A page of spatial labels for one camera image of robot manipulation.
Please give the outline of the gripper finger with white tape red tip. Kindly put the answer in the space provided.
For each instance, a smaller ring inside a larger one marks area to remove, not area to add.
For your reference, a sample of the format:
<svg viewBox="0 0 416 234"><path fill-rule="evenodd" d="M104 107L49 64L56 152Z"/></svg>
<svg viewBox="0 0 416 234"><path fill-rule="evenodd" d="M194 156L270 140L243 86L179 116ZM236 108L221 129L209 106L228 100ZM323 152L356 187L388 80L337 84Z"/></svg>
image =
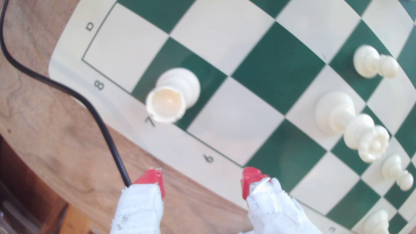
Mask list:
<svg viewBox="0 0 416 234"><path fill-rule="evenodd" d="M122 190L111 234L160 234L165 189L161 168L150 168Z"/></svg>
<svg viewBox="0 0 416 234"><path fill-rule="evenodd" d="M277 178L246 167L241 179L242 197L253 230L246 234L321 234L301 205L282 189Z"/></svg>

